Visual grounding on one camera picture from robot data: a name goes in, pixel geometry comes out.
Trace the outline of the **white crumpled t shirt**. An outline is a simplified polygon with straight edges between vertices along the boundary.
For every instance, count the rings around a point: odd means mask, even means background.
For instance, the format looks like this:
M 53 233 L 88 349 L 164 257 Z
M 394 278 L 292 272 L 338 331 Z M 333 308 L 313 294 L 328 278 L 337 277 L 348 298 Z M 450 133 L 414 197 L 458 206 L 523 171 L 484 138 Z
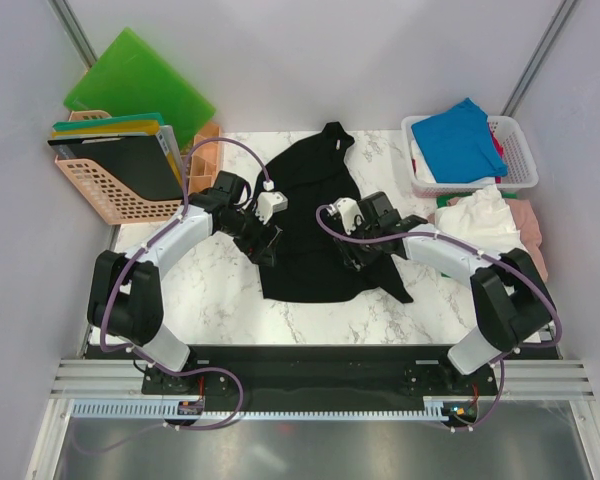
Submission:
M 455 204 L 438 208 L 431 219 L 440 231 L 480 249 L 525 249 L 511 209 L 495 185 L 456 198 Z

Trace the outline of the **white laundry basket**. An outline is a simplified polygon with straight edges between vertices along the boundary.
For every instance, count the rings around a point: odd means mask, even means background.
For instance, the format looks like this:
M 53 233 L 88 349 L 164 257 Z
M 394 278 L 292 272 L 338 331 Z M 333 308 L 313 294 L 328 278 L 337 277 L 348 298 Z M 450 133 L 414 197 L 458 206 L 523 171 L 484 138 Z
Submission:
M 405 150 L 408 178 L 414 194 L 421 198 L 434 198 L 443 195 L 472 193 L 483 188 L 476 183 L 428 183 L 419 180 L 413 166 L 411 141 L 412 125 L 428 118 L 428 115 L 407 116 L 402 119 L 401 137 Z M 502 161 L 507 166 L 507 175 L 495 186 L 503 193 L 514 194 L 521 189 L 534 188 L 539 176 L 533 155 L 526 137 L 516 120 L 507 116 L 489 115 L 489 129 L 503 148 Z

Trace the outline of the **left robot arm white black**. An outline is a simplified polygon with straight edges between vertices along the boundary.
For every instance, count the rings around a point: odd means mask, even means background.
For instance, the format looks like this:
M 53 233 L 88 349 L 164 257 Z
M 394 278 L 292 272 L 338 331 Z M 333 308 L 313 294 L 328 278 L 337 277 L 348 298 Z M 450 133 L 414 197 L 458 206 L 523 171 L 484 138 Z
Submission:
M 196 245 L 220 232 L 259 266 L 275 264 L 282 230 L 274 216 L 288 207 L 273 182 L 247 207 L 241 205 L 242 177 L 222 171 L 212 187 L 193 193 L 153 236 L 125 252 L 102 252 L 96 259 L 87 308 L 90 325 L 103 335 L 125 340 L 144 357 L 166 368 L 165 382 L 188 393 L 199 382 L 199 369 L 189 363 L 192 351 L 164 324 L 161 281 Z

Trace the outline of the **pink t shirt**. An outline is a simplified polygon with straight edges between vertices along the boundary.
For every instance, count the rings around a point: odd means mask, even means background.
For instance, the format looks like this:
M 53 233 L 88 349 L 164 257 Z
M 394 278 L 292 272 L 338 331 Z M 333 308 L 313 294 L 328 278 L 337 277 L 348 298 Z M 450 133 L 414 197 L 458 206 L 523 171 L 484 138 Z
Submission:
M 520 241 L 528 251 L 536 269 L 544 282 L 548 280 L 548 271 L 541 253 L 542 233 L 539 222 L 529 200 L 506 199 L 505 202 L 520 232 Z

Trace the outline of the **green t shirt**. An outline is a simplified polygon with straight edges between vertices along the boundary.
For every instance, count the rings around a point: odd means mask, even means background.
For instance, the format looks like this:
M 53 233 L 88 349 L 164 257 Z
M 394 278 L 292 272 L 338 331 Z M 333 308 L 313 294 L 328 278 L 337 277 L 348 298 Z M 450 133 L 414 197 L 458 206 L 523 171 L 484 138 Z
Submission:
M 459 198 L 459 194 L 443 195 L 436 198 L 436 205 L 438 208 L 447 207 L 449 202 L 454 198 Z

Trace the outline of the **black folder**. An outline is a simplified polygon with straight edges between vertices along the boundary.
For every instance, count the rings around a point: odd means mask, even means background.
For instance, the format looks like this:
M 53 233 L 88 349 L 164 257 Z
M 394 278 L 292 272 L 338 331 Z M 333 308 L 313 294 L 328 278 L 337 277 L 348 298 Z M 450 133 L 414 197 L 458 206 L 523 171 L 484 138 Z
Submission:
M 161 131 L 154 135 L 108 135 L 48 139 L 62 159 L 89 159 L 149 201 L 182 196 L 178 166 Z

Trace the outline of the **orange file basket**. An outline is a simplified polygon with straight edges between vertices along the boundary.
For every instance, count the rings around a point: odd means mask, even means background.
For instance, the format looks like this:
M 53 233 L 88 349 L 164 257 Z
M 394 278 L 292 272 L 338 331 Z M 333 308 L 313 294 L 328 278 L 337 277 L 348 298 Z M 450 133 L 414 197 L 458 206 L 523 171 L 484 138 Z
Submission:
M 55 164 L 86 198 L 103 220 L 110 225 L 164 220 L 170 217 L 183 199 L 182 160 L 173 128 L 164 124 L 160 130 L 178 166 L 182 196 L 176 200 L 146 200 L 89 159 L 62 159 L 55 150 Z M 106 134 L 149 135 L 145 133 Z

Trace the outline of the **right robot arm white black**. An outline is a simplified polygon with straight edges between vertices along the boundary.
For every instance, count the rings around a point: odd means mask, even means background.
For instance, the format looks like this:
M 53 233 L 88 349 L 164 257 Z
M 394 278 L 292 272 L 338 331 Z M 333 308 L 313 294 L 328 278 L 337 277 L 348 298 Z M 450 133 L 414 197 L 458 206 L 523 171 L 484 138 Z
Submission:
M 476 370 L 502 359 L 557 316 L 533 260 L 519 248 L 481 250 L 420 216 L 401 217 L 383 192 L 340 198 L 325 213 L 342 224 L 343 232 L 333 237 L 354 269 L 394 255 L 429 266 L 471 292 L 477 326 L 449 349 L 437 371 L 449 393 L 463 392 Z

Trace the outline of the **black t shirt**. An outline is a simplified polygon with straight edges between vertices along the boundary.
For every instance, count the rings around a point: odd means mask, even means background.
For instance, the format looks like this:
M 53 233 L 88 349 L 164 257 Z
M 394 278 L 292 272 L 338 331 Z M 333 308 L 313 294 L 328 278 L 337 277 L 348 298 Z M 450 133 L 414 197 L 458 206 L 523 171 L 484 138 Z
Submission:
M 347 149 L 354 143 L 340 123 L 329 122 L 320 133 L 295 142 L 267 164 L 275 188 L 288 199 L 288 207 L 273 217 L 282 230 L 276 263 L 259 268 L 266 299 L 336 303 L 380 288 L 402 304 L 413 301 L 391 258 L 383 256 L 359 271 L 350 268 L 336 239 L 316 221 L 319 206 L 342 197 L 361 198 L 345 164 Z

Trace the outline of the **green plastic board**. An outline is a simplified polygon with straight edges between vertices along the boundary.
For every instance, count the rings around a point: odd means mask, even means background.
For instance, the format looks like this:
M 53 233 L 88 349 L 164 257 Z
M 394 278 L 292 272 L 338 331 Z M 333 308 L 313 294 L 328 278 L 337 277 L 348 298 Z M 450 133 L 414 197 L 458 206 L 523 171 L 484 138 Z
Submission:
M 125 28 L 69 91 L 72 111 L 102 110 L 112 116 L 158 113 L 186 146 L 216 108 L 132 29 Z

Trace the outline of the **blue folded t shirt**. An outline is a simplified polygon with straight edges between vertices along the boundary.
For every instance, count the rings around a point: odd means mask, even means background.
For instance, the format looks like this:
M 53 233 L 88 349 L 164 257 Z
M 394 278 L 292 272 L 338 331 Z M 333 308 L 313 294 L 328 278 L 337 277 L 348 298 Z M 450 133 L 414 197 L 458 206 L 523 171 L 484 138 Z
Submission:
M 505 177 L 488 115 L 470 98 L 411 126 L 437 183 L 467 184 L 486 177 Z

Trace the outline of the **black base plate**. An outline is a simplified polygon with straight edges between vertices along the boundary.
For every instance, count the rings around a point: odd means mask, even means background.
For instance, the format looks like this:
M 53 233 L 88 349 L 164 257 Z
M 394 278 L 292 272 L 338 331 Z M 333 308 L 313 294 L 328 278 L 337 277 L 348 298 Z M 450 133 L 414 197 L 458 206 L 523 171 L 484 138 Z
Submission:
M 197 346 L 176 378 L 145 374 L 146 395 L 201 393 L 221 409 L 243 407 L 344 411 L 424 405 L 430 397 L 485 398 L 497 392 L 488 366 L 462 376 L 447 362 L 447 347 L 424 346 Z

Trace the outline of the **orange compartment organizer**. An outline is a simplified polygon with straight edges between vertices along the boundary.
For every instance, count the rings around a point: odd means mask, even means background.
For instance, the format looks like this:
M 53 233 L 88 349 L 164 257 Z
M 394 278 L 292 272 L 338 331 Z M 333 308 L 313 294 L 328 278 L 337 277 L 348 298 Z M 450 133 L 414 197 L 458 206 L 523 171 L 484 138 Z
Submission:
M 193 139 L 182 150 L 182 157 L 198 143 L 211 137 L 220 137 L 221 127 L 209 121 L 199 130 Z M 188 191 L 198 193 L 213 186 L 218 171 L 223 163 L 223 145 L 210 142 L 196 149 L 192 159 L 188 161 Z

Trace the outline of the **yellow folder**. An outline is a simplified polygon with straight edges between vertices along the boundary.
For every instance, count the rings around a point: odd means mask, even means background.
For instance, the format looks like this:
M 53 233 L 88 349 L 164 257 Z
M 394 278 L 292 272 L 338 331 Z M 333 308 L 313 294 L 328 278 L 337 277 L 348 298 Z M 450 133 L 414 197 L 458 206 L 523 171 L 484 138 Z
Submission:
M 52 138 L 75 137 L 81 135 L 101 136 L 106 134 L 145 133 L 156 134 L 161 125 L 157 120 L 130 120 L 113 123 L 73 122 L 66 129 L 56 127 Z

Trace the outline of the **teal folder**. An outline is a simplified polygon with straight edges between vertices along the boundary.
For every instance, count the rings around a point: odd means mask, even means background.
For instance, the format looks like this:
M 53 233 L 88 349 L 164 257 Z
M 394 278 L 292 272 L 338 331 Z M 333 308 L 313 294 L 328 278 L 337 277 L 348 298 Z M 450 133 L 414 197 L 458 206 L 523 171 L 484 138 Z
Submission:
M 107 116 L 105 111 L 89 110 L 74 111 L 70 114 L 67 121 L 56 122 L 52 128 L 54 132 L 64 132 L 73 129 L 108 126 L 134 121 L 156 121 L 159 125 L 165 124 L 163 116 L 157 112 L 111 117 Z

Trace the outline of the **red garment in basket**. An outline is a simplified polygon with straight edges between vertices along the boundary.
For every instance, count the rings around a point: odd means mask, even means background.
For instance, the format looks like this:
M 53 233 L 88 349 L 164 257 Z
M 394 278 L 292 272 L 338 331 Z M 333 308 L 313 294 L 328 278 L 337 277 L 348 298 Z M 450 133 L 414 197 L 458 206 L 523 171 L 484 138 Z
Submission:
M 493 153 L 488 154 L 488 161 L 490 164 L 491 173 L 495 177 L 495 183 L 500 184 L 502 179 L 508 173 L 508 166 L 503 160 L 504 156 L 504 148 L 502 147 L 499 140 L 496 138 L 494 132 L 492 130 L 489 131 Z

